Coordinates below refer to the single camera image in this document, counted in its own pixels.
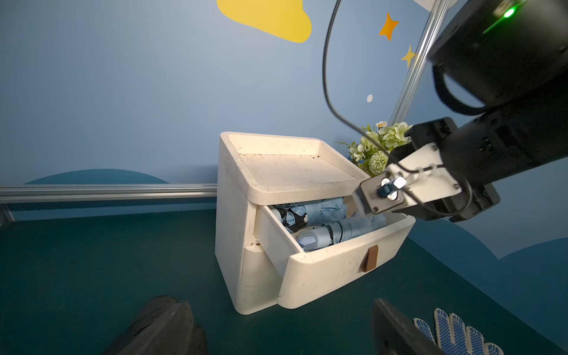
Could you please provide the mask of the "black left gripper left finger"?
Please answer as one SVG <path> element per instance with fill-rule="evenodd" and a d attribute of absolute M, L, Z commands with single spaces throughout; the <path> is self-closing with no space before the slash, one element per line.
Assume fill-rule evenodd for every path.
<path fill-rule="evenodd" d="M 172 296 L 152 298 L 104 354 L 208 354 L 204 329 L 190 304 Z"/>

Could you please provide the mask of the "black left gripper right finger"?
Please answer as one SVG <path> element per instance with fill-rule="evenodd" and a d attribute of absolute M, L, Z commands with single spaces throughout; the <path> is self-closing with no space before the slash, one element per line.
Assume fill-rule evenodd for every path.
<path fill-rule="evenodd" d="M 444 352 L 387 300 L 374 300 L 371 334 L 377 354 L 423 355 Z"/>

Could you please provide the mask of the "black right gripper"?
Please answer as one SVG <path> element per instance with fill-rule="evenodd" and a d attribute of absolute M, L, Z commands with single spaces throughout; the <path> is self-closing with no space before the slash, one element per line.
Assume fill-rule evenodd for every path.
<path fill-rule="evenodd" d="M 392 164 L 395 158 L 400 161 L 407 158 L 427 143 L 438 148 L 439 144 L 448 136 L 454 134 L 455 131 L 457 131 L 457 125 L 451 118 L 441 118 L 418 124 L 410 128 L 409 133 L 404 134 L 411 142 L 394 149 L 388 163 Z M 442 165 L 445 166 L 452 179 L 456 181 L 461 192 L 430 202 L 422 199 L 422 205 L 416 204 L 405 207 L 399 209 L 398 213 L 409 214 L 421 220 L 438 220 L 449 217 L 452 222 L 461 222 L 471 219 L 501 202 L 498 192 L 491 183 L 474 183 L 472 181 L 473 175 L 457 169 L 457 162 L 455 161 L 451 164 L 442 161 Z"/>

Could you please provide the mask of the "white top drawer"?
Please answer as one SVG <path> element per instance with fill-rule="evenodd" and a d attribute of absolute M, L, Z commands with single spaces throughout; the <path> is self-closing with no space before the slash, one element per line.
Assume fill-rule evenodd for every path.
<path fill-rule="evenodd" d="M 305 252 L 267 206 L 257 208 L 254 236 L 277 270 L 277 304 L 297 309 L 393 259 L 416 219 L 387 212 L 387 225 L 350 241 Z"/>

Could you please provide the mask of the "light blue umbrella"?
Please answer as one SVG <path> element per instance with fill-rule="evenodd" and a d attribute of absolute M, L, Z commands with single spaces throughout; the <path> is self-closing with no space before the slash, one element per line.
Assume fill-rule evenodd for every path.
<path fill-rule="evenodd" d="M 347 217 L 348 207 L 344 198 L 332 198 L 273 205 L 271 210 L 288 232 L 296 233 L 300 229 L 342 220 Z"/>
<path fill-rule="evenodd" d="M 315 251 L 358 238 L 387 225 L 383 214 L 353 217 L 325 223 L 298 235 L 297 242 L 304 251 Z"/>

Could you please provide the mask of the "white three drawer cabinet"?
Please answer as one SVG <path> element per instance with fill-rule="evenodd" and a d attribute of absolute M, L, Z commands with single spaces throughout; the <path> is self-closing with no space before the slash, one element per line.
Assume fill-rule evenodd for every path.
<path fill-rule="evenodd" d="M 257 210 L 347 196 L 367 178 L 317 138 L 221 133 L 214 254 L 236 312 L 276 305 L 282 283 L 254 236 Z"/>

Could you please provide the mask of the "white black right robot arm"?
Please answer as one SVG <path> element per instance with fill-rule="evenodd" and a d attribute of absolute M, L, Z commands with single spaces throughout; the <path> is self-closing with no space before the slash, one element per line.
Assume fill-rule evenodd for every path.
<path fill-rule="evenodd" d="M 436 146 L 450 193 L 398 213 L 468 220 L 500 203 L 494 183 L 567 156 L 567 3 L 468 1 L 428 54 L 440 101 L 470 121 L 417 124 L 398 158 Z"/>

